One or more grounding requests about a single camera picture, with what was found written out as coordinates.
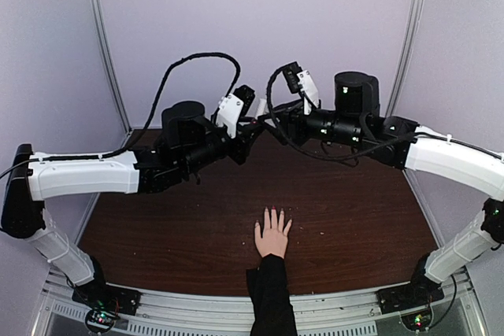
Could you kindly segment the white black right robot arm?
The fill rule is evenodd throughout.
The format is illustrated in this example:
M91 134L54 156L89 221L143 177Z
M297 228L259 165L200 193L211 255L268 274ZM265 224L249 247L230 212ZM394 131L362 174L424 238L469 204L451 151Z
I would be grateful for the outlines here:
M489 197L468 226L418 261L403 297L421 305L459 268L503 244L503 155L413 120L380 116L375 76L341 72L334 84L335 108L322 109L308 71L279 68L267 83L257 118L272 120L271 132L305 156L339 164L370 157L399 170L451 179Z

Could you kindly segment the aluminium front frame rail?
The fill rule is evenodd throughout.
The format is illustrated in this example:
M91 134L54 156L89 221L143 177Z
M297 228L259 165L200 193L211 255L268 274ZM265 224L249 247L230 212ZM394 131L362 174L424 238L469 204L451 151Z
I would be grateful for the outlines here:
M443 284L444 299L431 305L382 314L376 289L293 296L300 335L486 335L480 303L469 275ZM433 323L419 333L407 330L401 315L424 309ZM90 335L89 311L72 300L57 270L50 271L32 320L30 335ZM122 315L108 335L248 335L254 320L248 297L215 297L144 290L134 316Z

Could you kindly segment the right aluminium corner post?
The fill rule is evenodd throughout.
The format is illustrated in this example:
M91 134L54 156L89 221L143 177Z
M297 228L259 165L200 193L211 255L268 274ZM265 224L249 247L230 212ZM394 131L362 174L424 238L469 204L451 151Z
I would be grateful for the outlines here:
M423 8L424 0L410 0L406 31L402 43L401 53L398 59L395 79L387 105L386 116L392 116L398 107L400 95L405 85L408 68L413 56L414 43L420 27Z

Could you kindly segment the round circuit board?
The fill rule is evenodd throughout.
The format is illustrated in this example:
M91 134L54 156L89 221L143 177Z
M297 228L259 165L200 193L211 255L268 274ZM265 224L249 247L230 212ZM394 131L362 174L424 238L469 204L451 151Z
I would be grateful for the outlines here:
M101 309L91 309L84 317L84 325L90 332L102 334L112 330L119 319L118 315Z
M409 312L401 315L402 325L409 331L422 332L431 327L433 323L433 313L424 309L419 312Z

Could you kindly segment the aluminium corner post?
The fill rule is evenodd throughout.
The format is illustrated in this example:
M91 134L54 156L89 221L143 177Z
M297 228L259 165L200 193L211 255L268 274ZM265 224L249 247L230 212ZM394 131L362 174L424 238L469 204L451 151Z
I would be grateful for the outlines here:
M398 107L400 95L405 85L408 68L413 56L414 43L420 27L423 8L424 0L410 0L406 31L402 43L401 53L398 59L395 79L387 105L386 116L392 116Z
M124 100L122 98L119 83L117 81L117 75L115 72L113 58L109 47L109 41L106 34L106 25L102 12L101 0L90 0L90 4L91 12L94 18L94 28L98 38L98 48L106 74L106 81L108 83L113 99L113 104L119 116L124 133L129 134L132 131L132 126L128 119Z

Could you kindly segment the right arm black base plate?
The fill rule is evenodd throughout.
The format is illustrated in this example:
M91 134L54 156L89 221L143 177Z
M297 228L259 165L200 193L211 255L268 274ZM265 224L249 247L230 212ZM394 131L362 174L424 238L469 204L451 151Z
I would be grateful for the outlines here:
M445 297L440 285L427 286L411 282L378 290L376 295L382 314L425 306Z

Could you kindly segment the mannequin hand with long nails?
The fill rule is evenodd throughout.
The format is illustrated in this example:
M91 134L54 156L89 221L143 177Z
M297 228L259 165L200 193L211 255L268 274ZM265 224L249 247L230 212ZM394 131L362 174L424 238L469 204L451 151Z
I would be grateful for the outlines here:
M285 222L285 212L276 211L275 207L265 208L263 224L254 224L254 242L261 257L273 255L285 258L288 246L288 235L292 220Z

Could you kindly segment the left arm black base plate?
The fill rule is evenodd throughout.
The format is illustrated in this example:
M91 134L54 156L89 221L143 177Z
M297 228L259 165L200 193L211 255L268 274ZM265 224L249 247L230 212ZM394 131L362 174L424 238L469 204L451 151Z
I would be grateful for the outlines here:
M111 286L106 283L89 282L76 286L72 300L90 308L106 310L113 314L134 316L139 307L141 293L138 290Z

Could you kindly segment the left aluminium corner post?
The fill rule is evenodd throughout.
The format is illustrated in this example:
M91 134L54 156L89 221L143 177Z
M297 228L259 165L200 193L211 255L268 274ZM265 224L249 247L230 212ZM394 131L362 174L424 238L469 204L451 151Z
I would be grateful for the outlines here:
M106 81L108 83L113 99L113 104L119 116L124 133L129 134L132 131L132 126L128 119L124 100L122 98L119 83L117 81L117 75L115 72L113 58L109 47L109 41L106 34L106 25L102 12L101 0L90 0L90 4L91 12L94 18L94 28L98 38L98 48L106 74Z

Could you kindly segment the right round circuit board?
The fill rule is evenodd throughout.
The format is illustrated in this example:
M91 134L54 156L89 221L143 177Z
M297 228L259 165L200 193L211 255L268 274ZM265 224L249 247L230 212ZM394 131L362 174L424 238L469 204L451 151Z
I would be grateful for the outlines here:
M424 309L419 312L409 312L401 315L402 325L409 331L422 332L431 327L433 323L433 313Z

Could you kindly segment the black sleeved forearm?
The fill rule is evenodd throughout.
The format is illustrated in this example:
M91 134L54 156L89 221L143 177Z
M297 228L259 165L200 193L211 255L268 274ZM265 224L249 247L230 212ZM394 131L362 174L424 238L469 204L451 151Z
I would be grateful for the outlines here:
M298 334L283 258L263 257L258 268L246 271L246 284L254 310L250 335Z

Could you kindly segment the white nail polish cap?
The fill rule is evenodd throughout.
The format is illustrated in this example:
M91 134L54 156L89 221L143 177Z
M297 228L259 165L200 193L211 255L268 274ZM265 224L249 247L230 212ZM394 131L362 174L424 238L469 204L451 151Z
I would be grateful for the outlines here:
M258 107L255 113L255 118L258 119L267 113L267 100L265 98L260 98Z

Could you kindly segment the left round circuit board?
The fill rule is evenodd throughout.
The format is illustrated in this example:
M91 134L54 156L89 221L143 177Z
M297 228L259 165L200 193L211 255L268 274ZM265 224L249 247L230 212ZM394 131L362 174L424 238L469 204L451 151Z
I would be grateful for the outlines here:
M102 334L112 330L119 319L118 315L101 309L91 309L84 317L84 325L90 332Z

